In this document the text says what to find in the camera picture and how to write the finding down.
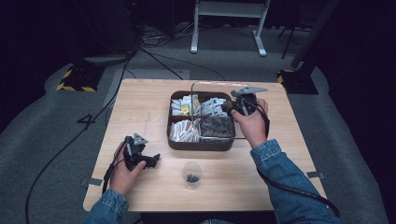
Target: person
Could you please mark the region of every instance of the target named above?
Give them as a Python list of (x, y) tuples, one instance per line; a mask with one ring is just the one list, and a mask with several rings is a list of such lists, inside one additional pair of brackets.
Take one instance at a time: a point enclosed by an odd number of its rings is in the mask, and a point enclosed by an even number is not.
[[(267, 114), (268, 104), (263, 99), (258, 99), (258, 105)], [(259, 111), (243, 116), (233, 110), (232, 115), (252, 148), (250, 155), (261, 175), (282, 185), (318, 194), (304, 173), (281, 151), (278, 142), (275, 139), (267, 140), (265, 121)], [(120, 153), (118, 161), (122, 160), (123, 155)], [(142, 161), (132, 172), (129, 172), (124, 162), (116, 166), (110, 179), (109, 189), (92, 207), (83, 223), (121, 223), (122, 215), (128, 209), (128, 202), (124, 196), (133, 187), (144, 166), (145, 163)], [(340, 218), (336, 217), (324, 203), (272, 185), (268, 185), (268, 190), (278, 223), (341, 223)], [(215, 217), (211, 223), (230, 223), (221, 219)]]

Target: hand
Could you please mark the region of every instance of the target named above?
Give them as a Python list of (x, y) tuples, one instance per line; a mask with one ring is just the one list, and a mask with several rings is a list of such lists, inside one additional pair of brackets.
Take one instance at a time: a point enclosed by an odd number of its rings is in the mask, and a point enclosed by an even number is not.
[[(263, 99), (257, 99), (257, 104), (261, 105), (264, 113), (268, 112), (268, 104)], [(232, 110), (233, 118), (239, 123), (242, 134), (246, 137), (252, 148), (267, 141), (265, 136), (265, 121), (259, 111), (254, 111), (249, 116), (243, 116), (238, 111)]]
[(126, 167), (123, 155), (122, 148), (120, 155), (117, 157), (116, 167), (114, 167), (113, 174), (110, 177), (110, 189), (114, 189), (116, 192), (125, 196), (126, 193), (132, 188), (134, 183), (136, 182), (137, 177), (139, 176), (140, 172), (145, 168), (146, 162), (141, 161), (139, 162), (136, 167), (130, 172)]

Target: right hand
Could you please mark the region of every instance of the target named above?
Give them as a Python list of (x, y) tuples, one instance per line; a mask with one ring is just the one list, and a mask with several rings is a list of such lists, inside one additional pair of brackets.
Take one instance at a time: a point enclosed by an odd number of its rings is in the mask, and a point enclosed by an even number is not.
[[(257, 99), (257, 104), (261, 105), (264, 113), (268, 112), (268, 104), (263, 99)], [(238, 111), (232, 110), (233, 118), (239, 123), (242, 134), (250, 143), (251, 148), (257, 147), (267, 141), (265, 136), (265, 121), (259, 111), (254, 111), (249, 116), (243, 116)]]

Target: brown storage box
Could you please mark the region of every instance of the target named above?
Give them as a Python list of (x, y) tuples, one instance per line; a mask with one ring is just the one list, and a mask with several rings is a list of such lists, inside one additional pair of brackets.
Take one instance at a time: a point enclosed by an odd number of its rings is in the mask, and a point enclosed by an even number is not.
[[(218, 97), (227, 100), (231, 100), (230, 96), (224, 92), (213, 92), (213, 91), (195, 91), (194, 94), (198, 94), (198, 99), (200, 103), (203, 103), (210, 98)], [(191, 119), (191, 116), (172, 116), (172, 99), (182, 99), (183, 96), (191, 95), (190, 91), (176, 91), (172, 94), (170, 103), (169, 103), (169, 116), (168, 123), (166, 129), (166, 135), (168, 137), (168, 145), (169, 147), (176, 150), (191, 150), (191, 151), (227, 151), (233, 146), (233, 140), (225, 140), (224, 142), (202, 142), (202, 139), (199, 143), (189, 143), (189, 142), (174, 142), (169, 139), (169, 135), (172, 128), (172, 123), (179, 122), (183, 119)], [(235, 127), (233, 125), (233, 137), (235, 137)]]

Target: wooden table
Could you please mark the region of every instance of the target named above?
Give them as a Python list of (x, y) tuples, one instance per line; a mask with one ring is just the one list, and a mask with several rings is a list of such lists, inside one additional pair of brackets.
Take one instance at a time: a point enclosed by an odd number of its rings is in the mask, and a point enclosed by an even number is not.
[[(258, 175), (251, 159), (247, 140), (234, 140), (225, 152), (183, 151), (168, 146), (166, 136), (170, 97), (175, 91), (190, 91), (194, 81), (161, 79), (124, 79), (114, 105), (106, 135), (93, 170), (92, 178), (103, 179), (113, 154), (126, 135), (139, 133), (148, 143), (144, 155), (161, 153), (156, 168), (146, 169), (127, 195), (130, 211), (262, 211), (273, 210), (268, 188)], [(258, 98), (269, 104), (271, 120), (269, 139), (275, 138), (282, 150), (305, 173), (316, 168), (306, 148), (289, 100), (278, 83), (244, 82), (266, 87)], [(237, 135), (240, 129), (236, 123)], [(205, 169), (197, 190), (184, 187), (181, 167), (197, 161)], [(320, 195), (325, 192), (320, 180), (311, 181)], [(102, 186), (89, 186), (84, 209), (91, 210), (102, 194)]]

